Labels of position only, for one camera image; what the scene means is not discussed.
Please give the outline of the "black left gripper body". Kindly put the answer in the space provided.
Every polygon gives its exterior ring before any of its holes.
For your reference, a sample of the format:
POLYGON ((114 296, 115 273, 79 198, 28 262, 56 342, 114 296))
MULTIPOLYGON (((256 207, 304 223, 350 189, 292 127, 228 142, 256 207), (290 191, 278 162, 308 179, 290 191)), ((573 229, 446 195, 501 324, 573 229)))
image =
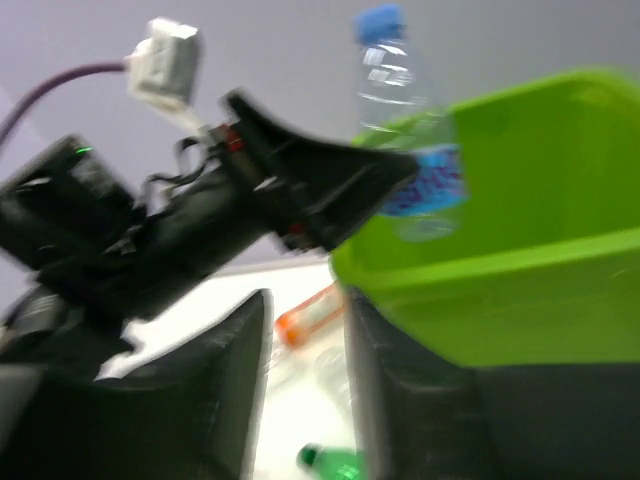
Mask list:
POLYGON ((114 311, 151 320, 268 233, 290 250, 314 248, 284 177, 267 168, 265 143, 237 125, 208 131, 219 167, 153 216, 132 266, 114 282, 114 311))

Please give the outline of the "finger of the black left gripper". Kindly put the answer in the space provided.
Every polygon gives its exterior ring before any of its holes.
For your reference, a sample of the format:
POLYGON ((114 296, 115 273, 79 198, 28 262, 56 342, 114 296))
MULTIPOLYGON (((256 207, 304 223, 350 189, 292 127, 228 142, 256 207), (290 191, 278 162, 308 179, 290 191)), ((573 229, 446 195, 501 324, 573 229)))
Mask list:
POLYGON ((241 91, 222 104, 235 117, 219 128, 222 166, 290 251, 335 250, 417 176, 408 153, 312 138, 241 91))

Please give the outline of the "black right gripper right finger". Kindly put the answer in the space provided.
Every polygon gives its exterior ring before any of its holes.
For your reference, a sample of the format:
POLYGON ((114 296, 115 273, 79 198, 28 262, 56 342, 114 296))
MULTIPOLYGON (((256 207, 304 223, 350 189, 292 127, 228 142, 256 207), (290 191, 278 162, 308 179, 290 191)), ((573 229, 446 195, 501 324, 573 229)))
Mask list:
POLYGON ((635 479, 635 363, 465 367, 349 288, 354 423, 373 479, 635 479))

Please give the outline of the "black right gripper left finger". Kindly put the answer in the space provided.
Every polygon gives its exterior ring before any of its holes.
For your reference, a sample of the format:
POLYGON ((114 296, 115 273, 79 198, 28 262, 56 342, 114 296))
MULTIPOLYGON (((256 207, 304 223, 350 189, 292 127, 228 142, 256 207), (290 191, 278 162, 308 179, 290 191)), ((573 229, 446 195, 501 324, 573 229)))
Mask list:
POLYGON ((239 479, 255 452, 271 298, 257 290, 223 320, 121 378, 115 331, 43 288, 5 316, 5 479, 239 479))

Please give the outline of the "crushed green plastic bottle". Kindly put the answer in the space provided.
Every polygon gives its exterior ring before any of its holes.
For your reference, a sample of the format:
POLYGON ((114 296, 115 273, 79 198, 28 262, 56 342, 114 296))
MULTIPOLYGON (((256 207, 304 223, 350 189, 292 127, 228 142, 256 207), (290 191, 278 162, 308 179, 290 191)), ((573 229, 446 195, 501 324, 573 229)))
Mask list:
POLYGON ((318 480, 365 480, 362 454, 356 450, 307 444, 296 458, 298 466, 318 480))

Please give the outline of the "clear bottle blue cap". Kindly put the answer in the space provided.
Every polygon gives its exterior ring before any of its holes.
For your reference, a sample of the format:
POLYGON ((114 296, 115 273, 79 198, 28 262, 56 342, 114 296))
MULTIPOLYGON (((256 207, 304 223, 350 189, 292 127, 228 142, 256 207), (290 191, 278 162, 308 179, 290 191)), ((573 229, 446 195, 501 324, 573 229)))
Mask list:
POLYGON ((354 30, 364 143, 408 152, 419 166, 416 179, 381 213, 406 242, 447 236, 457 228, 467 198, 455 122, 410 43, 399 5, 363 11, 354 30))

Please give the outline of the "clear bottle without label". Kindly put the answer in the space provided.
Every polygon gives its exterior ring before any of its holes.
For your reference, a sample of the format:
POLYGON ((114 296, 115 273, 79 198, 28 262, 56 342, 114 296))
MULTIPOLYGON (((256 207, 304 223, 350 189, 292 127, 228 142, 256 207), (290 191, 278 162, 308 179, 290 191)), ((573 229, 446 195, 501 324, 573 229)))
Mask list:
POLYGON ((277 347, 271 353, 267 374, 272 388, 279 388, 310 374, 337 409, 346 417, 351 417, 352 396, 343 348, 328 348, 313 362, 306 363, 285 347, 277 347))

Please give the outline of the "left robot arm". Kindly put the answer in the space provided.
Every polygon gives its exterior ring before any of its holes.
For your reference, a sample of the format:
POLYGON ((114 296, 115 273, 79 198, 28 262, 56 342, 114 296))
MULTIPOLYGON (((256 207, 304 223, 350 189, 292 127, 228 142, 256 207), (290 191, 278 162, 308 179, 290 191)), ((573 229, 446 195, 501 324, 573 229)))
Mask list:
POLYGON ((1 189, 1 247, 103 330, 151 320, 267 234, 288 251, 331 252, 416 176, 413 156, 313 139, 239 92, 234 120, 179 143, 193 172, 169 176, 157 213, 75 136, 1 189))

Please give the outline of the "green plastic bin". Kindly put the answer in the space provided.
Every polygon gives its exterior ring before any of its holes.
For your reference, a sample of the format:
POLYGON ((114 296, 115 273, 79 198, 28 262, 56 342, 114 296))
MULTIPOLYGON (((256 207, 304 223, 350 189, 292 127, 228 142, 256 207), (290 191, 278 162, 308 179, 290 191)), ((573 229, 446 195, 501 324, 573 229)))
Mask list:
POLYGON ((571 72, 457 107, 468 201, 409 244, 371 220, 332 256, 417 341, 457 364, 639 358, 639 89, 571 72))

